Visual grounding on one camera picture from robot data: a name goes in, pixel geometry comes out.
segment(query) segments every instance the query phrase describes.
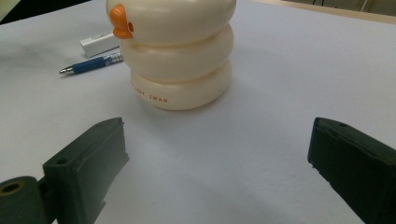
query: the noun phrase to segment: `duck-shaped container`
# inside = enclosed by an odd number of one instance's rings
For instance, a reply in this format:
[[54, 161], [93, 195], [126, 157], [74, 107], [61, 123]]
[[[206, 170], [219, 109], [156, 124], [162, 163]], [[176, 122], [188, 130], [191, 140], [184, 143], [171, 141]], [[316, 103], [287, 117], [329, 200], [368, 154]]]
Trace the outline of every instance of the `duck-shaped container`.
[[205, 105], [231, 80], [236, 0], [107, 0], [139, 96], [163, 109]]

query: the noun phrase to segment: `white table surface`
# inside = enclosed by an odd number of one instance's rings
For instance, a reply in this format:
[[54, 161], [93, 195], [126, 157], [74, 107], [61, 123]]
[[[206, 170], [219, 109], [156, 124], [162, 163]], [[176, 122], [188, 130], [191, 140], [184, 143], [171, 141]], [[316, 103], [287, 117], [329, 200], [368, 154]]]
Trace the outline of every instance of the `white table surface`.
[[361, 224], [307, 162], [315, 117], [396, 147], [396, 27], [239, 0], [233, 82], [214, 103], [143, 103], [119, 63], [83, 75], [78, 43], [110, 30], [93, 0], [0, 26], [0, 181], [122, 117], [131, 160], [96, 224]]

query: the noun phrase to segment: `blue pen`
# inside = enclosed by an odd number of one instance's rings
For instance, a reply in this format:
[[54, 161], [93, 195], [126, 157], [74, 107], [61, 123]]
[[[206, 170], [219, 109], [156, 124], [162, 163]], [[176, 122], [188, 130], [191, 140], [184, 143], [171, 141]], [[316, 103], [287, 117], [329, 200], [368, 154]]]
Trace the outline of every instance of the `blue pen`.
[[68, 66], [68, 67], [62, 69], [59, 72], [59, 74], [61, 74], [61, 75], [80, 74], [80, 73], [91, 71], [93, 69], [109, 66], [113, 63], [120, 63], [122, 61], [123, 61], [123, 59], [122, 59], [122, 56], [120, 53], [113, 53], [113, 54], [109, 54], [104, 57], [89, 60], [84, 63], [73, 64], [71, 66]]

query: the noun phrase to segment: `white eraser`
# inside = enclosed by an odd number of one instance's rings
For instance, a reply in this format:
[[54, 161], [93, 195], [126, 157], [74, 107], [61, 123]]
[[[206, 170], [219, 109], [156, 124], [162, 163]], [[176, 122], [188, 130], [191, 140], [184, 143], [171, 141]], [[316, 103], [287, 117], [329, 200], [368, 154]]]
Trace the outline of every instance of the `white eraser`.
[[79, 43], [89, 58], [120, 46], [120, 41], [113, 35], [112, 31], [83, 39]]

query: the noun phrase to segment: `orange duck beak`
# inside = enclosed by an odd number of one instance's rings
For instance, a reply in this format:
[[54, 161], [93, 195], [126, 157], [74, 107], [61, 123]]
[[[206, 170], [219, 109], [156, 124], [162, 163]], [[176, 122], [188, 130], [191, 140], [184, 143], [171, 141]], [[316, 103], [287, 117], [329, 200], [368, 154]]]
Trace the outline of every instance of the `orange duck beak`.
[[126, 19], [125, 8], [123, 5], [117, 5], [111, 8], [109, 12], [111, 23], [114, 26], [113, 34], [119, 39], [132, 38], [134, 27], [131, 22]]

